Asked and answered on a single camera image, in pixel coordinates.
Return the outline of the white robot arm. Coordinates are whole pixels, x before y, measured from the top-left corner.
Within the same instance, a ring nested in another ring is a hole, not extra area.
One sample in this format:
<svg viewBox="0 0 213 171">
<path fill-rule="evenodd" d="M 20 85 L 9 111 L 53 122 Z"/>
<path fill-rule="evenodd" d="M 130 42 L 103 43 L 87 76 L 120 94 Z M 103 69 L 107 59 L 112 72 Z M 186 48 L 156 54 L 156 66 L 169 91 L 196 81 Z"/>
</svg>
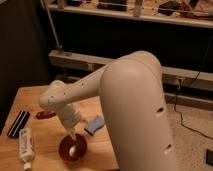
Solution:
<svg viewBox="0 0 213 171">
<path fill-rule="evenodd" d="M 69 85 L 53 81 L 39 105 L 73 128 L 76 101 L 100 99 L 120 171 L 178 171 L 159 60 L 150 52 L 122 56 Z"/>
</svg>

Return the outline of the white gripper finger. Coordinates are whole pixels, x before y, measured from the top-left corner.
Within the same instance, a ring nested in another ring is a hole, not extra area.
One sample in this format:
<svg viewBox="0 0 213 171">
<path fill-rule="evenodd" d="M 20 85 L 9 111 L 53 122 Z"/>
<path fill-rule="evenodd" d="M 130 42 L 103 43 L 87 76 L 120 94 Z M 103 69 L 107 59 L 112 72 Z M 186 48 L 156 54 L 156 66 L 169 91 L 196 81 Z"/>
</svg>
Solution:
<svg viewBox="0 0 213 171">
<path fill-rule="evenodd" d="M 74 130 L 74 129 L 71 129 L 71 130 L 69 131 L 69 135 L 70 135 L 70 137 L 71 137 L 73 140 L 76 140 L 76 135 L 75 135 L 75 130 Z"/>
</svg>

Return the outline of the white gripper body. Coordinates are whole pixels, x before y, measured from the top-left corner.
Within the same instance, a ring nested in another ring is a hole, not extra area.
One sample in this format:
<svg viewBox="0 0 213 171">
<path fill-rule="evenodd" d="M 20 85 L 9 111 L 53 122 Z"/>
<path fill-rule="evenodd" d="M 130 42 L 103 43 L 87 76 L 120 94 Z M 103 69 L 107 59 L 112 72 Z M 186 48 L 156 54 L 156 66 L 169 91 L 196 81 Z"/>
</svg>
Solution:
<svg viewBox="0 0 213 171">
<path fill-rule="evenodd" d="M 82 119 L 80 112 L 73 104 L 67 104 L 57 111 L 57 116 L 65 129 L 73 129 Z"/>
</svg>

